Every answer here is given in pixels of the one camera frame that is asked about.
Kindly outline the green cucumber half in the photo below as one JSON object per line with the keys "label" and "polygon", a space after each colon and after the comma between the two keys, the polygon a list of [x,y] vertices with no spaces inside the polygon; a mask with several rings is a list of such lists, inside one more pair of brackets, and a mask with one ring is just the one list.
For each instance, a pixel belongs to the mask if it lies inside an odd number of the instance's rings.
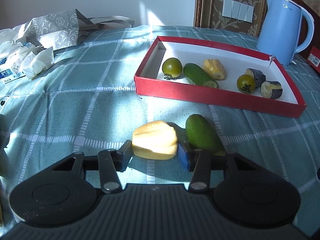
{"label": "green cucumber half", "polygon": [[185,122],[187,140],[192,149],[201,149],[212,155],[224,156],[225,147],[212,125],[201,115],[192,114]]}

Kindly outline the eggplant piece dark skin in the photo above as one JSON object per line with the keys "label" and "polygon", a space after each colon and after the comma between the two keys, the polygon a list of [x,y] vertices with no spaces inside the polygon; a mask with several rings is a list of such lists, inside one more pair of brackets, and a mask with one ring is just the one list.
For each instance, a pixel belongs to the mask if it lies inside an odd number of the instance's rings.
{"label": "eggplant piece dark skin", "polygon": [[254,79],[256,88],[261,87],[262,83],[266,81],[265,74],[260,70],[247,68],[245,74],[251,76]]}

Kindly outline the cut cucumber piece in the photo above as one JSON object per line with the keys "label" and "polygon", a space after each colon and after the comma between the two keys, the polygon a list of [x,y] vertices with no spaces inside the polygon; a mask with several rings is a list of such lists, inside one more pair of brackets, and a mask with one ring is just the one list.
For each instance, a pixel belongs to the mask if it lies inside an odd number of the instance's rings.
{"label": "cut cucumber piece", "polygon": [[191,85],[209,88],[219,87],[218,83],[197,64],[185,64],[183,67],[183,74]]}

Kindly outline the green tomato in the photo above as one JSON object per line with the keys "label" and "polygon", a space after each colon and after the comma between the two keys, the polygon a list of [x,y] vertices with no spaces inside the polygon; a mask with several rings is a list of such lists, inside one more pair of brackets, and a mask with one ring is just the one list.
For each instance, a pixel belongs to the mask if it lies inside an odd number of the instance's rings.
{"label": "green tomato", "polygon": [[162,64],[162,72],[165,80],[176,80],[182,73],[183,67],[179,59],[172,57]]}
{"label": "green tomato", "polygon": [[247,74],[240,75],[236,81],[236,85],[240,92],[251,94],[255,90],[255,80]]}

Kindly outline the red shallow cardboard tray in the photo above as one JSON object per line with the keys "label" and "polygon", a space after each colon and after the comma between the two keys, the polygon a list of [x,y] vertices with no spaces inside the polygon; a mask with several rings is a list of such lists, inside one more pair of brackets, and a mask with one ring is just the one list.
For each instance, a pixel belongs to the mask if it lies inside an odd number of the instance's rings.
{"label": "red shallow cardboard tray", "polygon": [[[217,82],[217,89],[191,85],[183,75],[176,80],[166,80],[162,65],[171,57],[179,59],[182,64],[195,63],[198,66],[202,66],[206,59],[218,59],[226,70],[226,78]],[[267,81],[278,81],[283,89],[281,97],[263,98],[258,88],[252,94],[240,92],[236,81],[248,68],[262,71]],[[134,81],[139,95],[199,102],[291,118],[300,117],[306,109],[299,89],[276,58],[256,50],[213,41],[157,37],[138,67]]]}

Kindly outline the yellow starfruit piece in tray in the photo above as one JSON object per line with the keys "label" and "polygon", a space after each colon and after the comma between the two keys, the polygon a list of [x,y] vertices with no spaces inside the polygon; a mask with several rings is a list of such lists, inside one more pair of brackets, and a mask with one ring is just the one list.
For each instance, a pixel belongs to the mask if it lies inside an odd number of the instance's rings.
{"label": "yellow starfruit piece in tray", "polygon": [[225,68],[218,59],[204,60],[203,70],[214,80],[223,80],[226,77]]}

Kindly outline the white crumpled tissue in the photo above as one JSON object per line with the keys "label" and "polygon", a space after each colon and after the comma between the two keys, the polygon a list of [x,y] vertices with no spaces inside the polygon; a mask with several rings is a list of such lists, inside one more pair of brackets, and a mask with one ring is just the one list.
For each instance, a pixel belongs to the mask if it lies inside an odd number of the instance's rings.
{"label": "white crumpled tissue", "polygon": [[35,55],[32,51],[24,58],[21,63],[23,74],[32,80],[43,70],[48,70],[54,64],[53,47],[44,49]]}

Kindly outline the silver patterned gift bag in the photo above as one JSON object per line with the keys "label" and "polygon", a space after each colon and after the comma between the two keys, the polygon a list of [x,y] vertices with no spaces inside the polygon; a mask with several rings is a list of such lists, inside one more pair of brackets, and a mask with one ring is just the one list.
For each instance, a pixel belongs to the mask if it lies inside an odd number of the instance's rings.
{"label": "silver patterned gift bag", "polygon": [[71,9],[33,18],[25,25],[24,37],[37,47],[59,50],[79,45],[94,31],[132,28],[135,23],[125,16],[87,18]]}

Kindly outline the white plastic tissue pack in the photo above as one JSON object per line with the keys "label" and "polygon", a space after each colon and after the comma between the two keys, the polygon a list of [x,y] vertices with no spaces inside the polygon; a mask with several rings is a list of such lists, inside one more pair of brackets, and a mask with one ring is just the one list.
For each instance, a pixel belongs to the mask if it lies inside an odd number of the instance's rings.
{"label": "white plastic tissue pack", "polygon": [[34,44],[27,42],[24,25],[1,30],[1,81],[7,84],[25,76],[21,64],[25,57],[33,52],[37,54]]}

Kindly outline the red small box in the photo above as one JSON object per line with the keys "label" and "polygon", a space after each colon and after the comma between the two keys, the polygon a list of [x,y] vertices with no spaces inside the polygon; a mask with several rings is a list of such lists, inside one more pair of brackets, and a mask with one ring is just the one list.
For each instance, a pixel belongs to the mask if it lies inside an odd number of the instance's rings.
{"label": "red small box", "polygon": [[313,46],[307,58],[308,64],[320,73],[320,50]]}

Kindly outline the light blue electric kettle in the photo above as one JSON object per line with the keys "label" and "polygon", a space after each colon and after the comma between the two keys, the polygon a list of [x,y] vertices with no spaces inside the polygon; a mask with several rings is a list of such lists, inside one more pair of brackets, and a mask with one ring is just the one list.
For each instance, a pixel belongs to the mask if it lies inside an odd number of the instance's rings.
{"label": "light blue electric kettle", "polygon": [[[273,55],[282,65],[289,65],[296,53],[311,43],[315,25],[313,16],[292,0],[266,0],[267,13],[257,41],[257,50]],[[302,19],[308,25],[308,33],[298,44]]]}

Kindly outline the white wall switch panel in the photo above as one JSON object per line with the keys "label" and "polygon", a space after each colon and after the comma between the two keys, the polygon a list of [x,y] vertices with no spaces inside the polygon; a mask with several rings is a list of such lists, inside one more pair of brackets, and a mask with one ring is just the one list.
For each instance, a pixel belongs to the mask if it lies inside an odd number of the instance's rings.
{"label": "white wall switch panel", "polygon": [[240,21],[253,22],[254,7],[235,0],[223,0],[222,16]]}

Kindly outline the ornate wooden frame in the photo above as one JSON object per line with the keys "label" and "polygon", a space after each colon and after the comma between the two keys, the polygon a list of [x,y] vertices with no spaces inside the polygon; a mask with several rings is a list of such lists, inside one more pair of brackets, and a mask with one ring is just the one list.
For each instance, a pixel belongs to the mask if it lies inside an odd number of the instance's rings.
{"label": "ornate wooden frame", "polygon": [[223,0],[195,0],[194,25],[201,28],[258,36],[266,14],[266,0],[235,0],[253,7],[253,22],[245,22],[222,15]]}

